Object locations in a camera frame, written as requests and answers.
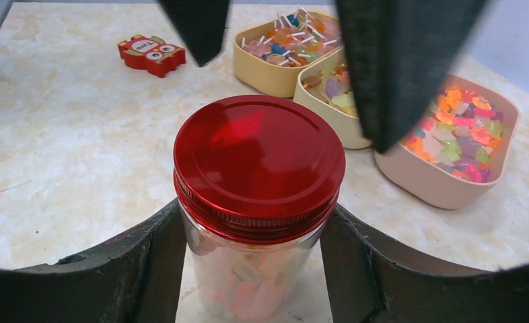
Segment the clear glass jar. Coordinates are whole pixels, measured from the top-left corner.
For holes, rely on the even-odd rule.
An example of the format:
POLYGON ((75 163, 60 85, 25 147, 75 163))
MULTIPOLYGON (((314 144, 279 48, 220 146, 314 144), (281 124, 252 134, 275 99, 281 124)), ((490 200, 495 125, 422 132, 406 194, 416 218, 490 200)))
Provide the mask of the clear glass jar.
POLYGON ((309 220, 243 219, 221 229, 181 206, 203 305, 228 322, 270 322, 293 291, 329 208, 309 220))

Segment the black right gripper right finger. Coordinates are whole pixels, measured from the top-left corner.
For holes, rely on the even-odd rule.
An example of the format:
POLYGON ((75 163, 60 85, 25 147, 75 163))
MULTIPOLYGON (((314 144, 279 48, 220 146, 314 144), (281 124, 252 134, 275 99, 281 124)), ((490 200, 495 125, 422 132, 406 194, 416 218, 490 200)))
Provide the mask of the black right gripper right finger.
POLYGON ((334 322, 529 322, 529 264, 484 271, 442 260, 342 206, 320 243, 334 322))

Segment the red jar lid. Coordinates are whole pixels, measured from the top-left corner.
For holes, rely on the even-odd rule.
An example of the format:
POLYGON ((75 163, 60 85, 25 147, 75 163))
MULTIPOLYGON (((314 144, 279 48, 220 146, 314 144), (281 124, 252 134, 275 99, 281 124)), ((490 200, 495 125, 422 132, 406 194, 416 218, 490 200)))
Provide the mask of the red jar lid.
POLYGON ((272 96, 210 103, 174 142, 183 209, 243 244, 280 244, 320 227, 337 203, 345 164, 342 143, 325 120, 272 96))

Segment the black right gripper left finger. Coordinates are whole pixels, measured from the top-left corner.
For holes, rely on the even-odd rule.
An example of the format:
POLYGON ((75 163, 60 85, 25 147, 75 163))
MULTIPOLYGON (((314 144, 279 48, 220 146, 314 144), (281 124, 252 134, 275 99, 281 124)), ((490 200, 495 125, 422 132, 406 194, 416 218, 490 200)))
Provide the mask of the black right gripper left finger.
POLYGON ((172 201, 56 264, 0 269, 0 322, 174 322, 185 249, 172 201))

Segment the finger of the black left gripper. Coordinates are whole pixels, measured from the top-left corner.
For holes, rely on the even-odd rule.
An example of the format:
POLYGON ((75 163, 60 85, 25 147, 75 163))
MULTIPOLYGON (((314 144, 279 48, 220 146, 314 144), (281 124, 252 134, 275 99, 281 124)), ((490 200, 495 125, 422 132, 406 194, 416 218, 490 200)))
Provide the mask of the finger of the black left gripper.
POLYGON ((222 52, 230 0, 158 3, 198 66, 205 66, 222 52))
POLYGON ((486 0, 335 3, 363 136, 378 153, 424 115, 486 0))

